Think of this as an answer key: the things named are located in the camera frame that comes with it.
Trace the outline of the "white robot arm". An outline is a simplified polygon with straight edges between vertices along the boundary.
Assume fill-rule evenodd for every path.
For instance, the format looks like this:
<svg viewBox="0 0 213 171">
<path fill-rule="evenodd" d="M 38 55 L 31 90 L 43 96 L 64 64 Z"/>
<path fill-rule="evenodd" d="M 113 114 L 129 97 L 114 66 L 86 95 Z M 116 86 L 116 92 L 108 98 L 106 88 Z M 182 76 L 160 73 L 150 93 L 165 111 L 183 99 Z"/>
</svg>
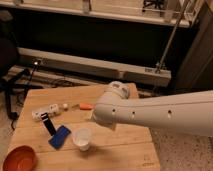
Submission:
<svg viewBox="0 0 213 171">
<path fill-rule="evenodd" d="M 92 119 L 101 126 L 131 124 L 213 137 L 213 90 L 130 99 L 130 89 L 111 82 L 97 100 Z"/>
</svg>

